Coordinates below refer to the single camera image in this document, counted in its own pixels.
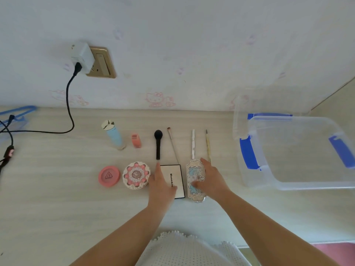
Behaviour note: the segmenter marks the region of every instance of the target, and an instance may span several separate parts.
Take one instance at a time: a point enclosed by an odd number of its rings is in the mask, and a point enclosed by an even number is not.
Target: black charging cable
[[[0,120],[0,123],[4,126],[4,128],[0,131],[0,133],[9,133],[10,138],[11,138],[11,145],[9,147],[7,147],[7,149],[5,151],[5,154],[4,154],[4,158],[0,161],[1,162],[1,164],[0,164],[0,173],[1,173],[2,168],[4,168],[4,166],[6,164],[8,164],[8,162],[10,161],[10,159],[12,157],[12,154],[13,154],[13,152],[15,150],[15,148],[13,146],[13,136],[12,136],[11,133],[13,133],[13,132],[30,132],[30,133],[64,134],[64,133],[71,132],[74,129],[75,124],[74,124],[74,120],[73,120],[73,117],[71,116],[70,108],[69,108],[69,86],[70,86],[70,83],[73,81],[74,77],[81,71],[81,69],[82,69],[81,64],[79,62],[77,62],[75,64],[73,76],[69,80],[69,82],[67,84],[67,88],[66,88],[66,104],[67,104],[67,109],[68,109],[68,115],[69,115],[71,123],[72,123],[71,129],[67,130],[66,132],[46,132],[46,131],[42,131],[42,130],[9,130],[9,125],[15,119],[15,116],[14,115],[10,115],[7,125],[5,125]]]

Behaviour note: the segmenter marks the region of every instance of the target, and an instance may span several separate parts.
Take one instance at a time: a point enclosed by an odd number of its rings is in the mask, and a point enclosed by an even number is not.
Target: hand
[[[229,191],[223,176],[219,173],[216,167],[212,167],[211,163],[201,158],[202,164],[206,170],[204,181],[193,181],[191,185],[202,190],[208,197],[217,200],[218,196]]]
[[[165,214],[175,199],[177,186],[171,186],[166,183],[160,163],[155,167],[155,174],[148,178],[149,183],[149,201],[148,208],[159,214]]]

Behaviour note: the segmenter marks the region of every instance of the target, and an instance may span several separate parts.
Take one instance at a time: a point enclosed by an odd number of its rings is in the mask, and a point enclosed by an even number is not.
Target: person's left hand
[[[155,167],[155,174],[151,174],[149,179],[149,201],[148,208],[159,214],[165,214],[175,199],[177,186],[166,183],[160,163]]]

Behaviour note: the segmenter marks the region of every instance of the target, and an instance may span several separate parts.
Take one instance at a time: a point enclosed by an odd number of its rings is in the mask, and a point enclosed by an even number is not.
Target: white shirt
[[[209,245],[196,236],[163,232],[149,242],[136,266],[251,266],[232,243]]]

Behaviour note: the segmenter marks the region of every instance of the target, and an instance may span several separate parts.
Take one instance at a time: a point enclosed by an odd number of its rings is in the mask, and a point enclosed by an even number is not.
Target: black makeup brush
[[[163,137],[162,131],[156,130],[154,133],[154,137],[157,140],[157,160],[160,160],[160,140]]]

